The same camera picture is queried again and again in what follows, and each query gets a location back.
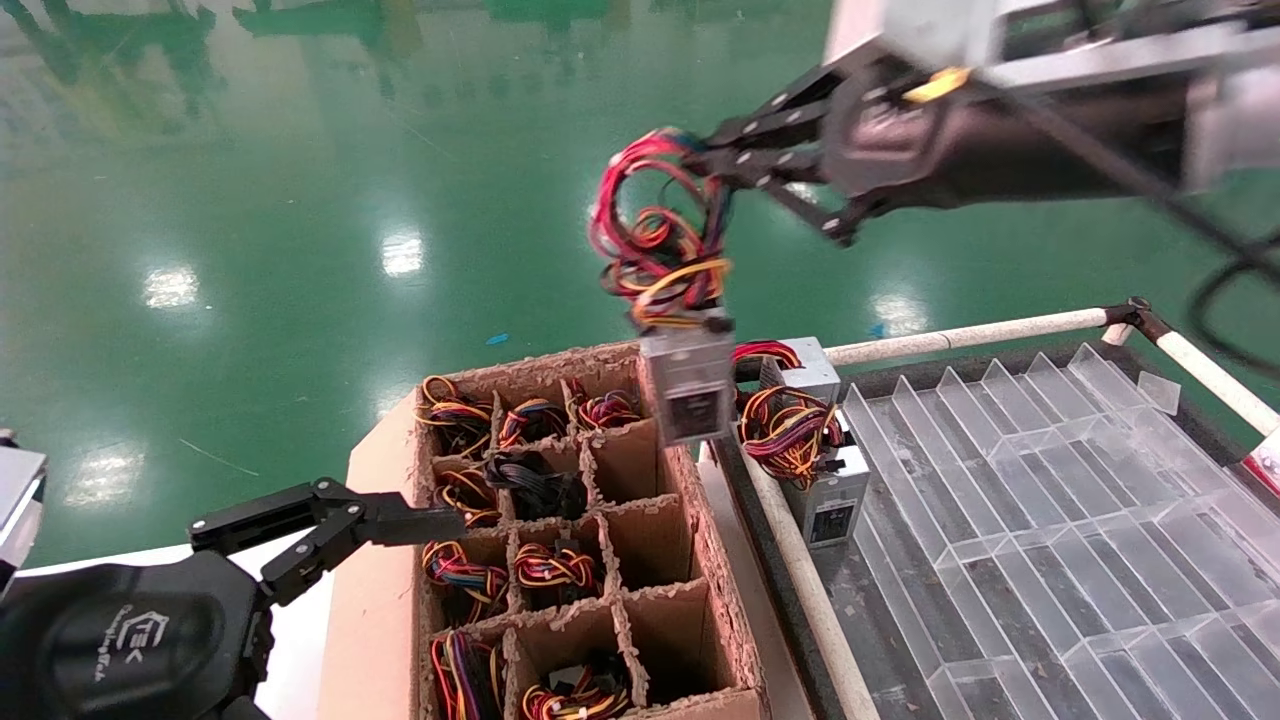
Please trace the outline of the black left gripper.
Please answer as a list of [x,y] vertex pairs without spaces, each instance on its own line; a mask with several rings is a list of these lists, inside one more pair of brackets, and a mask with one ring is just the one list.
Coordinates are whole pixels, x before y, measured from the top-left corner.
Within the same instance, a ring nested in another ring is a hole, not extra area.
[[5,719],[262,719],[273,615],[230,556],[308,534],[262,568],[287,606],[366,544],[457,541],[452,509],[416,509],[399,492],[360,493],[332,478],[191,523],[198,552],[152,566],[97,564],[22,577],[3,597]]

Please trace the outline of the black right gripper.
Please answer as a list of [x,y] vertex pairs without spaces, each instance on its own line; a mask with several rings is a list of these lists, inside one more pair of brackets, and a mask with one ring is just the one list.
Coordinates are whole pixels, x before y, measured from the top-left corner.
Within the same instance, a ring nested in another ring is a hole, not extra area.
[[[1178,184],[1190,86],[1188,76],[1156,76],[1048,99],[1075,127]],[[826,178],[814,150],[762,150],[809,143],[826,147]],[[840,247],[854,246],[869,211],[1124,195],[1005,102],[960,94],[909,102],[881,68],[813,67],[754,111],[722,122],[705,137],[705,151],[730,188],[767,195]],[[847,199],[826,209],[795,184],[829,184]]]

